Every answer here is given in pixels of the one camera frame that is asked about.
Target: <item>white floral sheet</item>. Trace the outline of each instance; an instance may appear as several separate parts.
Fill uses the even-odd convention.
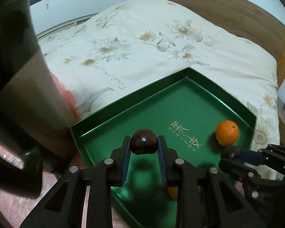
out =
[[[82,117],[191,67],[257,116],[253,150],[280,142],[275,59],[181,5],[130,0],[39,43]],[[266,168],[258,170],[266,178],[275,176]]]

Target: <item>green tray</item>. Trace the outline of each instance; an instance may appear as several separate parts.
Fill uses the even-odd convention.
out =
[[[224,121],[240,130],[235,145],[249,148],[256,117],[214,82],[186,68],[139,89],[71,127],[90,167],[121,147],[125,135],[149,128],[194,166],[218,167],[223,150],[214,131]],[[175,227],[177,204],[163,186],[157,154],[131,154],[127,181],[112,188],[112,206],[130,227]]]

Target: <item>red fabric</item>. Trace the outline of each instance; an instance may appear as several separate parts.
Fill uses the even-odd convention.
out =
[[[72,113],[74,114],[75,118],[79,121],[81,119],[81,116],[75,108],[75,99],[74,99],[73,94],[71,93],[70,90],[64,89],[64,86],[59,82],[58,78],[54,74],[52,74],[52,78],[53,78],[61,96],[63,97],[63,99],[68,104],[68,106],[71,109]]]

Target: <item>wooden headboard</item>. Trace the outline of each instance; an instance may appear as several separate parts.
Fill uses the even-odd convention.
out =
[[[278,86],[285,78],[285,25],[247,0],[169,0],[228,32],[251,40],[277,61]]]

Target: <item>orange fruit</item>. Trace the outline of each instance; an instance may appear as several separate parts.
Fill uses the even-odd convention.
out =
[[[168,192],[172,200],[177,202],[177,197],[178,197],[178,187],[168,187]]]
[[[239,137],[239,127],[235,122],[223,121],[215,131],[215,138],[221,146],[232,146]]]

